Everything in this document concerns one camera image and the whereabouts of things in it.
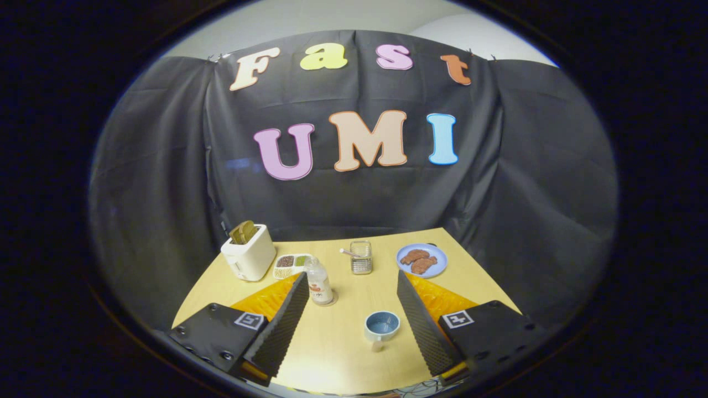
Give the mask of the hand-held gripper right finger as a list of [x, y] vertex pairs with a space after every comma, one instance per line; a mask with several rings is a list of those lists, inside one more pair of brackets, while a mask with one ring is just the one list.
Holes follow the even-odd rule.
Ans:
[[499, 289], [463, 295], [401, 270], [397, 297], [429, 372], [479, 384], [539, 348], [547, 329]]

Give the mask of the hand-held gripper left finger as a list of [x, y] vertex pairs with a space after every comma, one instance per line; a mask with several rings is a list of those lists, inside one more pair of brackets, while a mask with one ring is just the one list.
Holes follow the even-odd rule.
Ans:
[[267, 387], [308, 300], [306, 275], [291, 275], [231, 307], [206, 305], [172, 328], [169, 337], [222, 372]]

